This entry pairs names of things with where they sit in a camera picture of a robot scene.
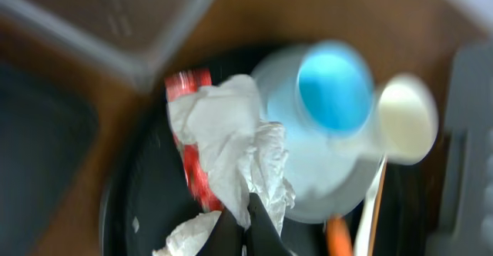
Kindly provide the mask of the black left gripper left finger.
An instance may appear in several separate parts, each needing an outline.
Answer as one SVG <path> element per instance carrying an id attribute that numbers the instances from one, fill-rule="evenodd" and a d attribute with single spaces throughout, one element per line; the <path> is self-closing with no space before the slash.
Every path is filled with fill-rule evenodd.
<path id="1" fill-rule="evenodd" d="M 243 232 L 235 217 L 224 209 L 197 256 L 241 256 Z"/>

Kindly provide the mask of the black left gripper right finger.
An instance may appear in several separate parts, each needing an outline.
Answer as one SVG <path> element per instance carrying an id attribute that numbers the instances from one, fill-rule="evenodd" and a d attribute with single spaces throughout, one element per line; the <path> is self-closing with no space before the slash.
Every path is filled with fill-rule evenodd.
<path id="1" fill-rule="evenodd" d="M 292 256 L 283 245 L 260 197 L 250 193 L 248 205 L 250 227 L 246 230 L 247 256 Z"/>

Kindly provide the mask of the orange carrot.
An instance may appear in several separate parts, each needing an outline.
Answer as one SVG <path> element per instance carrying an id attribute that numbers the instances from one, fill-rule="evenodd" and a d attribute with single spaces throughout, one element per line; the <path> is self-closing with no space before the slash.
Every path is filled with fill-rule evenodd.
<path id="1" fill-rule="evenodd" d="M 333 216 L 326 223 L 327 251 L 330 256 L 352 256 L 353 248 L 346 221 Z"/>

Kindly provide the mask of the white napkin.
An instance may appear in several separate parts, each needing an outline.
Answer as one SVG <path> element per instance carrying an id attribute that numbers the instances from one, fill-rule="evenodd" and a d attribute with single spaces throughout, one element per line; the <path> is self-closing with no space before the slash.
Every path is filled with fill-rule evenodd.
<path id="1" fill-rule="evenodd" d="M 205 94 L 198 102 L 199 124 L 204 126 L 197 142 L 200 163 L 223 209 L 203 209 L 175 226 L 159 254 L 197 255 L 227 209 L 244 230 L 242 255 L 247 255 L 250 193 L 260 197 L 280 238 L 285 213 L 294 206 L 295 193 L 284 176 L 286 130 L 281 123 L 262 120 L 260 94 L 248 75 L 200 89 Z"/>

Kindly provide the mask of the red snack wrapper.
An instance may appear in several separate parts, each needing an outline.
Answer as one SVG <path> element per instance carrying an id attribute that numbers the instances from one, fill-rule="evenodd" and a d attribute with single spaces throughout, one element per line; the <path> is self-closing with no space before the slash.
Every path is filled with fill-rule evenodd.
<path id="1" fill-rule="evenodd" d="M 200 88 L 213 84 L 210 71 L 208 68 L 183 70 L 166 78 L 164 83 L 170 127 L 182 158 L 189 191 L 206 212 L 221 211 L 223 203 L 210 188 L 197 146 L 204 130 L 199 124 L 198 102 L 205 96 Z"/>

